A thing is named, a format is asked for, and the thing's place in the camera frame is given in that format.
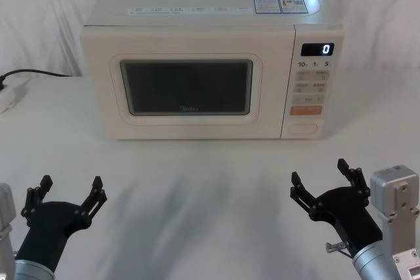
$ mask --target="black power cord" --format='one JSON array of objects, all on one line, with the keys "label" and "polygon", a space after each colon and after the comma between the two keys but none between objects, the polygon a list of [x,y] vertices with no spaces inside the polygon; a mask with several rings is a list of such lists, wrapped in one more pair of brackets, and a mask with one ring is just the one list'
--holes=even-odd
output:
[{"label": "black power cord", "polygon": [[21,73],[21,72],[33,72],[33,73],[42,73],[43,75],[53,75],[55,77],[71,77],[71,75],[62,75],[61,73],[54,73],[49,71],[43,71],[43,70],[35,70],[35,69],[18,69],[13,70],[10,72],[6,72],[4,75],[0,75],[0,91],[4,89],[3,81],[6,79],[6,77],[10,75],[14,75],[15,73]]}]

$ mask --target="number 0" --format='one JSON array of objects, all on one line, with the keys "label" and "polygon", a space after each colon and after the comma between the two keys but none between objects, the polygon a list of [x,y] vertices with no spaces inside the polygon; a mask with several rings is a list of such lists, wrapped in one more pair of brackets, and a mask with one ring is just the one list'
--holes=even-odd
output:
[{"label": "number 0", "polygon": [[322,54],[328,54],[329,53],[329,45],[324,45],[322,48]]}]

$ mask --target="control panel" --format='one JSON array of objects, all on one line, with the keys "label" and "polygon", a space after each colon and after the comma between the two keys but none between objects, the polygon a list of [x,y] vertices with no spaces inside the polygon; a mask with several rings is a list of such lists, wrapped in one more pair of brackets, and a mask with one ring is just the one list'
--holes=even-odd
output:
[{"label": "control panel", "polygon": [[320,137],[342,41],[341,28],[296,26],[282,138]]}]

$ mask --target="white tabletop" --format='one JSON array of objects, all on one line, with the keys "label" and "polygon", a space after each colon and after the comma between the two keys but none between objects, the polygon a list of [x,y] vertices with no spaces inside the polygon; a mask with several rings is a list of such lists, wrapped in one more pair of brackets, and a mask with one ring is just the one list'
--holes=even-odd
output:
[{"label": "white tabletop", "polygon": [[[351,259],[325,252],[334,229],[310,221],[289,188],[294,170],[315,196],[347,185],[340,157],[367,180],[397,164],[420,172],[420,74],[363,77],[339,75],[315,141],[113,141],[89,79],[33,80],[0,114],[0,182],[20,212],[45,174],[45,201],[77,204],[102,177],[108,201],[70,238],[59,280],[357,279]],[[28,227],[20,215],[12,225],[18,249]]]}]

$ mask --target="microwave oven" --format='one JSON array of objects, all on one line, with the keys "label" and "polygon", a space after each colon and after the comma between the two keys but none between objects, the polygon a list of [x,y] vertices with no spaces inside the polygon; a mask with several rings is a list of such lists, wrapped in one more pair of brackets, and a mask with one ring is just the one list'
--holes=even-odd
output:
[{"label": "microwave oven", "polygon": [[98,0],[81,34],[113,139],[319,138],[342,42],[326,0]]}]

